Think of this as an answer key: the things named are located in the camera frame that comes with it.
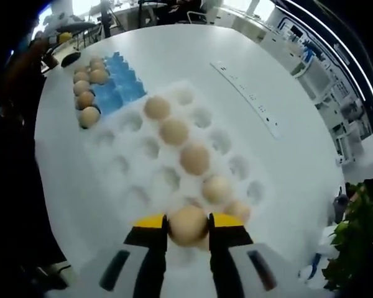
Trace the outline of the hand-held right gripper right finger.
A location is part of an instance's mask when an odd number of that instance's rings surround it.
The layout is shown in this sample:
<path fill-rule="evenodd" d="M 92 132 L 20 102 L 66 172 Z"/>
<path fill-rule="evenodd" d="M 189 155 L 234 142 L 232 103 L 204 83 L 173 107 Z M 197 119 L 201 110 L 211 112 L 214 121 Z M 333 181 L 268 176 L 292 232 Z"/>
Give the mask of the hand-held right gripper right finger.
<path fill-rule="evenodd" d="M 254 243 L 235 217 L 210 214 L 210 269 L 218 297 L 301 297 L 290 264 L 263 243 Z"/>

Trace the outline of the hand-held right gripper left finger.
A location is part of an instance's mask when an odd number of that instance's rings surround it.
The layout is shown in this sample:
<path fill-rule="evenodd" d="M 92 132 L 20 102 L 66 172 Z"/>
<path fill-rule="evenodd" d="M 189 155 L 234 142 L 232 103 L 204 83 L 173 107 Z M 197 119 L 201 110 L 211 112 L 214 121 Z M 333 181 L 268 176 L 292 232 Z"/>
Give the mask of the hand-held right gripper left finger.
<path fill-rule="evenodd" d="M 160 297 L 166 271 L 167 216 L 138 220 L 122 243 L 81 271 L 78 297 Z"/>

